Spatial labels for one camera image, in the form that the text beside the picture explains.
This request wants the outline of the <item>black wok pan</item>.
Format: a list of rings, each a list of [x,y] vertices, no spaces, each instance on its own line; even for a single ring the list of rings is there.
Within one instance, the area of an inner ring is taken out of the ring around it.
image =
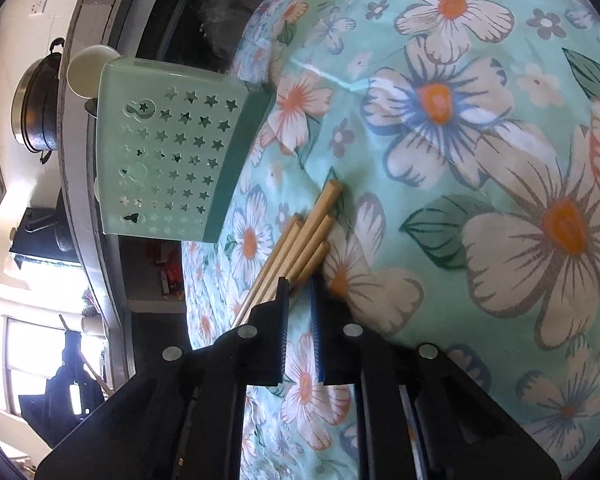
[[[62,192],[52,208],[28,207],[9,252],[17,257],[78,264]]]

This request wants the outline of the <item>green plastic utensil holder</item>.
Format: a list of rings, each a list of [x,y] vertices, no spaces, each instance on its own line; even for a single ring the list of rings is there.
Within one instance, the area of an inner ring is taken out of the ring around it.
[[[95,132],[104,233],[216,242],[273,102],[267,84],[230,75],[125,56],[108,62]]]

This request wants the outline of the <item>floral quilted table cloth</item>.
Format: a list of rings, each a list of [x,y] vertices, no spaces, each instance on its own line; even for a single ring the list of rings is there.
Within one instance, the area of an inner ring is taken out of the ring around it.
[[[590,0],[263,0],[232,70],[275,90],[187,331],[232,326],[327,181],[354,318],[435,344],[569,479],[600,479],[600,14]]]

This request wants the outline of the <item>black stock pot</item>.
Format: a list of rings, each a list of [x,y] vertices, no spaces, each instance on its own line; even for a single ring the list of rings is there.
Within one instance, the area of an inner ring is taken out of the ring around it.
[[[65,39],[55,38],[48,55],[29,66],[12,99],[10,124],[15,140],[46,165],[57,150],[59,70]]]

